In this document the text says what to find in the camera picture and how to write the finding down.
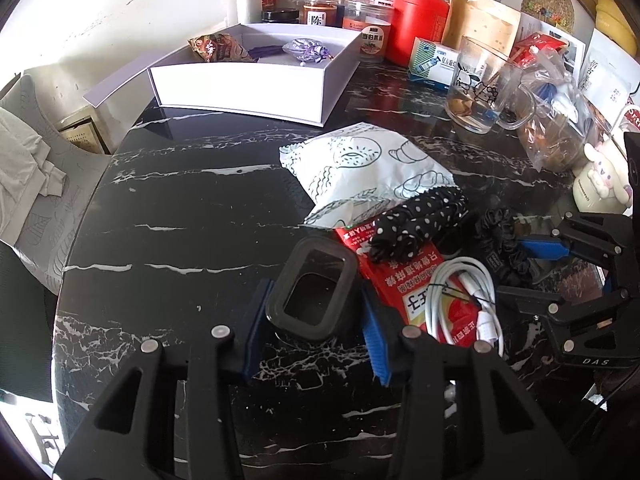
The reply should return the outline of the black fabric scrunchie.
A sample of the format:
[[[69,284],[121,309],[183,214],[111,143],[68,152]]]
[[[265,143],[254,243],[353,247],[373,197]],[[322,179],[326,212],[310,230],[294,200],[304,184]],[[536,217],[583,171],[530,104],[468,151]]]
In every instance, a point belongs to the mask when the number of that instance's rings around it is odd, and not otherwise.
[[[498,285],[527,287],[533,284],[535,272],[516,236],[515,219],[510,208],[477,211],[472,253]]]

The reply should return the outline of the red snack packet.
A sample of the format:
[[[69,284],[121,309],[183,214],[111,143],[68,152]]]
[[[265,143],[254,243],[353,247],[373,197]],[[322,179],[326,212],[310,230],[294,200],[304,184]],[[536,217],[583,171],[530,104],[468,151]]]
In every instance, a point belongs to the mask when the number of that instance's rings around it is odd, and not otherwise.
[[[369,240],[374,233],[372,222],[351,229],[336,228],[335,232],[357,255],[360,271],[372,282],[384,304],[398,310],[406,324],[419,326],[426,332],[427,286],[435,269],[444,262],[436,247],[427,244],[410,262],[374,263],[369,256]],[[476,341],[480,309],[469,302],[457,278],[450,278],[447,285],[440,296],[440,304],[451,338],[456,346],[471,347]]]

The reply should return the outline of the black white polka-dot scrunchie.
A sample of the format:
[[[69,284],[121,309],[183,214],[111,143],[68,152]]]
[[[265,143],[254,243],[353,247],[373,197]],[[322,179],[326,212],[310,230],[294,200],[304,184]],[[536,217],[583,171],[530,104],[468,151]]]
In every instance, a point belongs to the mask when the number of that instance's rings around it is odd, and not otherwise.
[[[469,213],[469,200],[454,186],[408,198],[374,219],[369,256],[375,263],[410,261],[427,243],[457,229]]]

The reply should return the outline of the black rectangular rubber case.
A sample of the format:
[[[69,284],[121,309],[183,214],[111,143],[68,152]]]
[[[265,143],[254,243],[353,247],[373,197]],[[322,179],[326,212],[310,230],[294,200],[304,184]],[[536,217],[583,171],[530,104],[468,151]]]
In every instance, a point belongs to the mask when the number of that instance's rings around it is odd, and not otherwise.
[[[265,314],[280,332],[324,341],[359,323],[360,285],[351,250],[336,240],[306,237],[295,245],[274,283]]]

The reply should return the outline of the white doodle-print snack bag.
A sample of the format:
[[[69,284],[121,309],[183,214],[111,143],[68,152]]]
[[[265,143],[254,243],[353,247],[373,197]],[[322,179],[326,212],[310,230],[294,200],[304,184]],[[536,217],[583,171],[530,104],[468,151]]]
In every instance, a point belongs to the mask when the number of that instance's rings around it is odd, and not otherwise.
[[[280,164],[314,202],[304,223],[350,228],[432,188],[454,186],[454,176],[401,136],[358,122],[279,148]]]

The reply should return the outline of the white bunny figurine jar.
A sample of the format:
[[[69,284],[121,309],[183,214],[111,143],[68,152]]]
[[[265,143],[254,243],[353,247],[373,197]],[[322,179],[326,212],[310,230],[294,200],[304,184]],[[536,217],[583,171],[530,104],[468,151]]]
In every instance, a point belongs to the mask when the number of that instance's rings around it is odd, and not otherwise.
[[[573,183],[577,209],[588,214],[623,214],[632,206],[626,150],[614,140],[597,146],[586,143],[588,164]]]

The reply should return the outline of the clear plastic bag of items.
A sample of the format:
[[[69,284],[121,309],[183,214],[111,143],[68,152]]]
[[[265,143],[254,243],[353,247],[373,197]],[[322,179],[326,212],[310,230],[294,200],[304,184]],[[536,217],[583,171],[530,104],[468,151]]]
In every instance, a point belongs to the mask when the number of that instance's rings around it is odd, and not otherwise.
[[[596,118],[550,47],[531,47],[521,67],[518,90],[506,102],[499,122],[518,134],[534,169],[562,172],[586,159],[585,146],[598,142]]]

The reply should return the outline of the white printed booklet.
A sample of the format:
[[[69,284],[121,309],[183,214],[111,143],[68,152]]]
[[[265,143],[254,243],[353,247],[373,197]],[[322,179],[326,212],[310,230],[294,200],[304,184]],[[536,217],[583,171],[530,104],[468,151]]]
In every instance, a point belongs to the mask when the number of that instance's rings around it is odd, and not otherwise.
[[[613,125],[629,100],[639,103],[639,63],[595,29],[582,63],[579,88],[605,121]]]

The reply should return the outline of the blue white medicine box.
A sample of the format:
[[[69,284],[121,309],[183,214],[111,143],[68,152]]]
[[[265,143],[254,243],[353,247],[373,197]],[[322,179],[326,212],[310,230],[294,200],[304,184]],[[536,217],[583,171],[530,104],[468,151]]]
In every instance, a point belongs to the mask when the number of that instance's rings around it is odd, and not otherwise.
[[[416,38],[408,65],[408,79],[436,90],[447,90],[457,69],[458,56],[457,50]]]

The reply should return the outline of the woven straw fan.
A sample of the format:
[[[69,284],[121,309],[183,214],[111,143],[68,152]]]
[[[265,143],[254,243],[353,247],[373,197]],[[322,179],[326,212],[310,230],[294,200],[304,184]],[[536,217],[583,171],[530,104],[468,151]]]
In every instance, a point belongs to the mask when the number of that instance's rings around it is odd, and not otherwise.
[[[564,32],[574,32],[572,0],[522,0],[521,11]]]

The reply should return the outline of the kraft paper pouch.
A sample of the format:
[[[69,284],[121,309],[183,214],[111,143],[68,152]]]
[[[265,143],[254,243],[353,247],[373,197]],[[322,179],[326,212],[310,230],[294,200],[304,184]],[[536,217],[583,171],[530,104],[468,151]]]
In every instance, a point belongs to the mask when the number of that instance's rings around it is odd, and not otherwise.
[[[469,37],[509,55],[520,21],[520,11],[499,1],[449,0],[449,12],[440,43],[459,50],[462,38]]]

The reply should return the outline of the red plastic canister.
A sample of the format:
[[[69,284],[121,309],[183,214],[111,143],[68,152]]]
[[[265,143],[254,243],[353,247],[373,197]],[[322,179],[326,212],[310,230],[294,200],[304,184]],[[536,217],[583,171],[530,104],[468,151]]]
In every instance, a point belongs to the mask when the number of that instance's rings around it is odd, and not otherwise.
[[[394,0],[386,60],[407,67],[416,38],[442,39],[448,12],[446,0]]]

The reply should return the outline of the orange-label clear jar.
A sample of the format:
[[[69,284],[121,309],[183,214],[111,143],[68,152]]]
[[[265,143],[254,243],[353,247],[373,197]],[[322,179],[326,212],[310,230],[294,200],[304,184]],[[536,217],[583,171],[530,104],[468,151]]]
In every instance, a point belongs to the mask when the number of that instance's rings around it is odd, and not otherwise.
[[[384,61],[391,21],[392,10],[386,6],[361,2],[345,4],[342,27],[359,32],[361,61],[372,63]]]

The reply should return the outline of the white open gift box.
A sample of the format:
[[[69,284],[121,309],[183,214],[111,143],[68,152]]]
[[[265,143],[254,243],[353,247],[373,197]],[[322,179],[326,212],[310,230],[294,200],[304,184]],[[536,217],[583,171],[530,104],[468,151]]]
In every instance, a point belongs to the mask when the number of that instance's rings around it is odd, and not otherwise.
[[[184,46],[168,53],[150,51],[122,66],[85,95],[100,106],[140,74],[149,77],[163,107],[219,110],[321,127],[359,65],[356,30],[302,24],[234,25],[224,31],[247,50],[282,47],[297,38],[320,41],[332,58],[302,63],[280,52],[257,62],[202,61]]]

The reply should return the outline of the red-powder clear jar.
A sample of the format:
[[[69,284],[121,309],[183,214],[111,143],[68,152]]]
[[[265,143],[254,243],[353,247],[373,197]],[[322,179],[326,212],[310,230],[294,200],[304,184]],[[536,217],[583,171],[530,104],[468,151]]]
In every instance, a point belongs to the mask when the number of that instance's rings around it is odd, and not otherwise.
[[[302,18],[305,25],[334,26],[337,17],[337,0],[304,0]]]

